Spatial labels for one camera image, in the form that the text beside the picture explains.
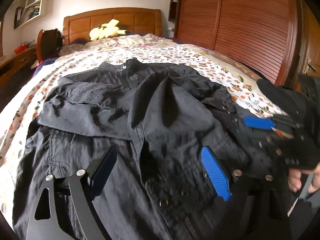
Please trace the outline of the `person's right hand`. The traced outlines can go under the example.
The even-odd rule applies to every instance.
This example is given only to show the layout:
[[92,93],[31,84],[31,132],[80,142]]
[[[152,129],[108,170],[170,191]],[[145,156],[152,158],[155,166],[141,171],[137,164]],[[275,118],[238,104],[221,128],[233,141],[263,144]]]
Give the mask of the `person's right hand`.
[[320,181],[319,181],[319,164],[316,166],[314,170],[298,170],[291,168],[289,170],[289,177],[288,177],[288,185],[289,189],[293,192],[297,192],[302,187],[301,177],[303,174],[313,174],[313,180],[308,188],[308,193],[314,193],[319,190]]

